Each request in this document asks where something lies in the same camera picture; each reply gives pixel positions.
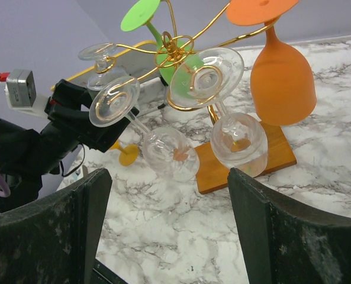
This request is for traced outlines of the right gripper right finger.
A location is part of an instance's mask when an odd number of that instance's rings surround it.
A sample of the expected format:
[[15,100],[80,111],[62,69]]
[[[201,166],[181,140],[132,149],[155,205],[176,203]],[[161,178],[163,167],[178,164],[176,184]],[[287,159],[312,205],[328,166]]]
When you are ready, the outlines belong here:
[[351,218],[306,205],[236,168],[227,180],[250,283],[351,283]]

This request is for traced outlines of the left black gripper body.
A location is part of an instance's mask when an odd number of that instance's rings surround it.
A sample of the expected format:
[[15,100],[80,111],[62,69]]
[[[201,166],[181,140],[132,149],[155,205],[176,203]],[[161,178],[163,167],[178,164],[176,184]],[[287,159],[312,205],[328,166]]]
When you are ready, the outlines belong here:
[[89,92],[86,88],[67,80],[59,80],[47,101],[44,112],[54,124],[89,124]]

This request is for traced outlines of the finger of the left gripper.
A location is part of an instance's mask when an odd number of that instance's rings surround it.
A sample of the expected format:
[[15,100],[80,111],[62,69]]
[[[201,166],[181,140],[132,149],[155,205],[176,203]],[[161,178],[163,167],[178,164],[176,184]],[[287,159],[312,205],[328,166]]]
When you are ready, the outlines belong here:
[[103,153],[118,140],[130,124],[127,118],[122,118],[112,125],[96,127],[90,122],[89,112],[85,111],[70,111],[65,118],[68,120],[68,127],[79,142]]

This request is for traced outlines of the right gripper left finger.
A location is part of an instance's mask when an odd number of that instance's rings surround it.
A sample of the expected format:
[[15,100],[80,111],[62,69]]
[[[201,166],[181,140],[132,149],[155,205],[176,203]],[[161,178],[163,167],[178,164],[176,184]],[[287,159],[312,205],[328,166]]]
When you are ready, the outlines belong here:
[[0,214],[0,283],[90,283],[111,186],[97,169]]

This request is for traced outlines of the yellow-orange plastic wine glass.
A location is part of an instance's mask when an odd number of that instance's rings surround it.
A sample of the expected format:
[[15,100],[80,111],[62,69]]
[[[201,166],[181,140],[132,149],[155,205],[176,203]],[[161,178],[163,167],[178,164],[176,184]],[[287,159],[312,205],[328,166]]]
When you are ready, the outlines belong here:
[[125,147],[122,146],[119,140],[117,140],[109,150],[119,150],[119,163],[122,166],[129,166],[136,161],[139,156],[139,147],[136,144],[129,144]]

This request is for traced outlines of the clear wine glass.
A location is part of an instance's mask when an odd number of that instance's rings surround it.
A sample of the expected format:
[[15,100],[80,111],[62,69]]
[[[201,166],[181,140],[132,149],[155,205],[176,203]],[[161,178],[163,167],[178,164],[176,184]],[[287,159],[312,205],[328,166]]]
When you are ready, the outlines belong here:
[[242,56],[231,48],[216,47],[196,54],[203,65],[192,74],[177,70],[170,83],[170,98],[182,108],[215,106],[218,120],[212,127],[210,145],[226,168],[259,176],[268,164],[268,139],[258,120],[231,112],[224,100],[238,87],[244,73]]
[[94,72],[87,81],[90,91],[100,91],[113,80],[128,73],[116,65],[113,53],[117,47],[114,43],[99,43],[89,46],[78,53],[78,58],[84,61],[94,61]]
[[150,130],[134,114],[140,83],[132,76],[122,76],[104,86],[89,109],[90,122],[99,128],[128,119],[143,133],[143,157],[159,176],[178,182],[194,178],[199,170],[199,157],[187,137],[172,127]]

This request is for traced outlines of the green plastic wine glass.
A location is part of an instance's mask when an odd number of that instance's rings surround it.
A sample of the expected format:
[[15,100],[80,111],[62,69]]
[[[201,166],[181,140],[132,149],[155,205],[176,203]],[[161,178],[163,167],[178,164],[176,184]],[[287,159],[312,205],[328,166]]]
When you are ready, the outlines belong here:
[[156,52],[154,53],[156,67],[137,78],[137,80],[146,78],[159,70],[165,82],[170,83],[177,70],[180,69],[190,75],[203,65],[203,61],[194,53],[194,40],[192,37],[177,35],[171,3],[169,1],[166,3],[169,7],[172,20],[173,34],[167,31],[160,33],[151,23],[151,19],[156,13],[160,1],[141,0],[136,2],[121,22],[120,28],[125,32],[136,30],[145,25],[156,41]]

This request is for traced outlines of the orange plastic wine glass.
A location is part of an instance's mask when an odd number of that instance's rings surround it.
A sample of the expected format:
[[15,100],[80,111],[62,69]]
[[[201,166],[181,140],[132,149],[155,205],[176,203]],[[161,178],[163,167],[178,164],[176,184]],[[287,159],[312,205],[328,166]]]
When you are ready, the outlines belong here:
[[[231,1],[227,18],[239,26],[269,24],[296,4],[293,0]],[[300,122],[317,102],[307,59],[280,41],[274,27],[266,30],[266,44],[252,67],[250,90],[258,117],[269,125]]]

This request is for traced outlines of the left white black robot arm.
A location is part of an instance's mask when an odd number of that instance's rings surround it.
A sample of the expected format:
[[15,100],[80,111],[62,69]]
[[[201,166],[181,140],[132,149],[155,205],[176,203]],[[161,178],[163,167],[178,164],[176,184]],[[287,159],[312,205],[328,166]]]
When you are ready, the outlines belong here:
[[0,173],[11,194],[0,197],[0,212],[7,212],[38,198],[42,176],[64,173],[62,160],[79,145],[105,153],[129,125],[123,118],[106,128],[89,120],[92,98],[88,90],[64,79],[45,101],[49,123],[40,131],[26,130],[0,118]]

